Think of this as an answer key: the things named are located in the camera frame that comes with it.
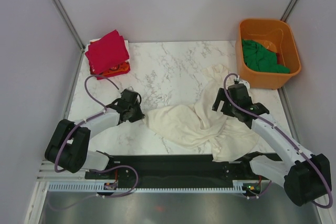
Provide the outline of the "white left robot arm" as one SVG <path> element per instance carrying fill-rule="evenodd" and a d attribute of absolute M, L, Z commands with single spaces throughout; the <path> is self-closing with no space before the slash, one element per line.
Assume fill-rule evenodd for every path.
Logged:
<path fill-rule="evenodd" d="M 111 178 L 115 165 L 105 157 L 89 151 L 89 142 L 103 131 L 124 122 L 144 119 L 139 93 L 125 89 L 121 97 L 104 105 L 103 109 L 79 121 L 61 120 L 45 151 L 45 159 L 54 164 L 57 173 L 76 173 L 82 168 L 97 170 L 103 178 Z"/>

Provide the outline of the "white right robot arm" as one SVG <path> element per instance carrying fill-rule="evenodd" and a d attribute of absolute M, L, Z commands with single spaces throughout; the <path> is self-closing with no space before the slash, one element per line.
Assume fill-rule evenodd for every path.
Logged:
<path fill-rule="evenodd" d="M 333 205 L 330 162 L 323 155 L 315 155 L 278 126 L 269 110 L 261 103 L 253 103 L 244 84 L 236 82 L 227 89 L 219 88 L 212 109 L 238 119 L 261 136 L 280 157 L 280 161 L 258 154 L 240 166 L 248 179 L 256 175 L 266 177 L 281 186 L 297 206 L 312 202 L 324 209 Z"/>

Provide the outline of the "cream white t shirt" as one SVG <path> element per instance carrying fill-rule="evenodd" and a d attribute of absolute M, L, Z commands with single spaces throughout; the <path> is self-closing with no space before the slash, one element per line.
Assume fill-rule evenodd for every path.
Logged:
<path fill-rule="evenodd" d="M 230 162 L 249 153 L 260 137 L 236 118 L 212 110 L 228 69 L 212 65 L 202 70 L 208 83 L 194 104 L 166 106 L 146 113 L 144 124 L 159 136 L 185 147 L 206 142 L 215 162 Z"/>

